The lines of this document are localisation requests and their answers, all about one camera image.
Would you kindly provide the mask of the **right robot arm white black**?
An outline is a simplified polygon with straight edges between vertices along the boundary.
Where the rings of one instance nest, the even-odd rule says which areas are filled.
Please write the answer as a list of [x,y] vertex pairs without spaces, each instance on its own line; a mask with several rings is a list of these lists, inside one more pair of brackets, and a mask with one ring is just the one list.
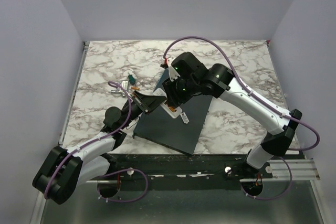
[[163,107],[171,117],[182,114],[181,104],[191,98],[210,95],[244,111],[267,130],[265,138],[247,154],[241,165],[246,177],[259,174],[264,163],[272,157],[285,155],[302,118],[301,111],[277,106],[239,81],[233,71],[221,63],[207,69],[190,52],[166,63],[169,77],[162,83],[167,97]]

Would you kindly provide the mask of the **white remote control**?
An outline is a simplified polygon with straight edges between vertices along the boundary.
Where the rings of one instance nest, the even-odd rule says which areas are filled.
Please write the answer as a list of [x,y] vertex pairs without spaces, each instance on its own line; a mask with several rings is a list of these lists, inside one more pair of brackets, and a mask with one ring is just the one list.
[[167,105],[167,95],[163,89],[158,88],[152,94],[155,96],[161,96],[166,98],[166,100],[162,102],[160,106],[170,117],[176,119],[183,112],[179,106],[177,108],[173,108]]

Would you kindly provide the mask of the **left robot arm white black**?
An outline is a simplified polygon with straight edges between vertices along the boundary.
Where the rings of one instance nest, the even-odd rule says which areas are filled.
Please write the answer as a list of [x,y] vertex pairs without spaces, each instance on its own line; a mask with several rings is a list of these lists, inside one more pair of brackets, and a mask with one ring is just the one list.
[[134,91],[127,96],[123,108],[109,107],[99,133],[75,146],[51,149],[32,186],[61,205],[74,193],[77,186],[94,177],[112,179],[116,175],[115,164],[107,161],[104,154],[119,147],[125,138],[123,129],[140,114],[149,114],[167,100],[163,90],[158,89],[152,95]]

